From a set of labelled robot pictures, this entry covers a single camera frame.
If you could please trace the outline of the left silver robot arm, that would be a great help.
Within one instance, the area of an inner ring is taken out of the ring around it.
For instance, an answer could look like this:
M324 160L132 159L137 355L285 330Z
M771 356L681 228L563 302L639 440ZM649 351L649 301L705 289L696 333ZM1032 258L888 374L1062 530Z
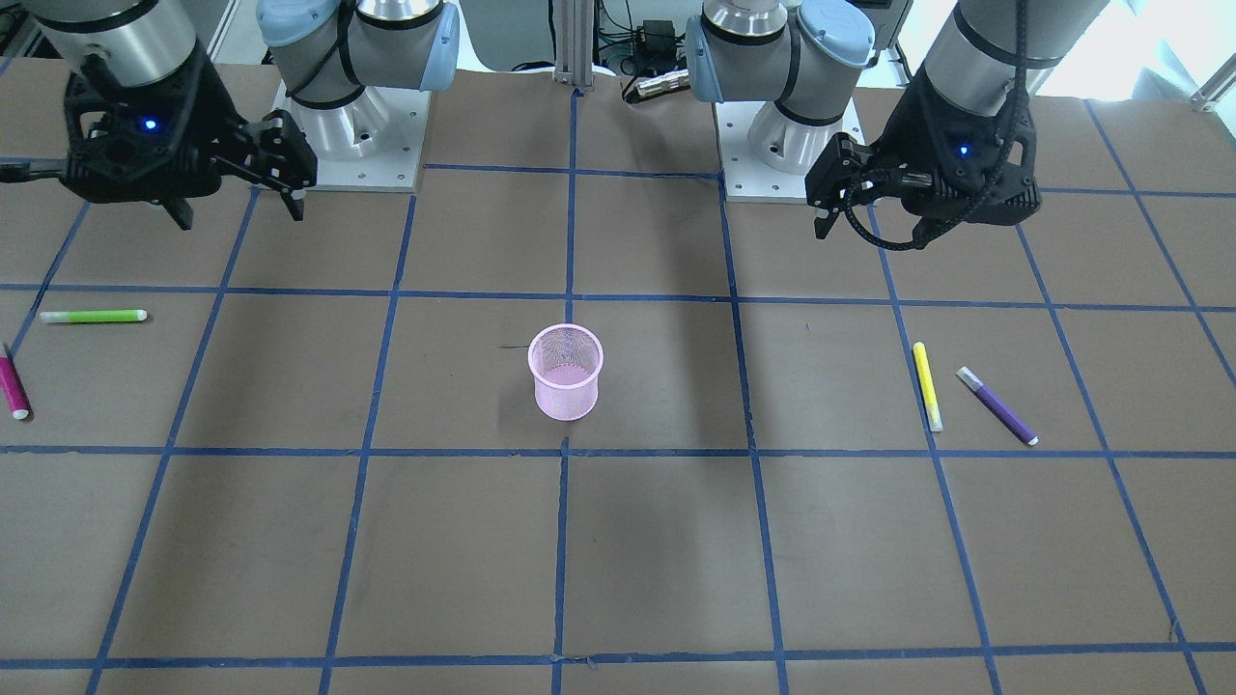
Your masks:
M1101 1L958 1L883 132L840 120L878 30L849 1L706 1L684 38L700 101L759 101L750 142L803 177L815 235L844 219L887 251L926 249L968 223L1036 214L1031 98L1082 40Z

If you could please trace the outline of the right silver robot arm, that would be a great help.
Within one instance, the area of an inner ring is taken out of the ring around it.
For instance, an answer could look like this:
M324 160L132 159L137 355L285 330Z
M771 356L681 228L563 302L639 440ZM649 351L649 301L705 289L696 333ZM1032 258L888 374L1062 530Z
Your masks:
M319 163L373 153L379 88L445 92L464 31L446 1L261 1L256 19L287 109L251 122L180 1L27 1L70 66L66 157L2 166L7 184L58 181L91 204L143 202L190 229L194 198L236 177L295 221Z

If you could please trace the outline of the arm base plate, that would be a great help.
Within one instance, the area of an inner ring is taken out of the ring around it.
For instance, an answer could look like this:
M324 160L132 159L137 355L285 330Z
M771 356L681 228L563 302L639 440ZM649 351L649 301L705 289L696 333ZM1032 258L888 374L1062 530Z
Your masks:
M274 89L272 106L295 117L319 161L316 190L414 193L433 92L368 87L357 100L315 110Z
M729 202L803 203L803 177L831 136L868 141L853 100L837 122L824 126L794 122L772 101L723 101L714 104L714 116Z

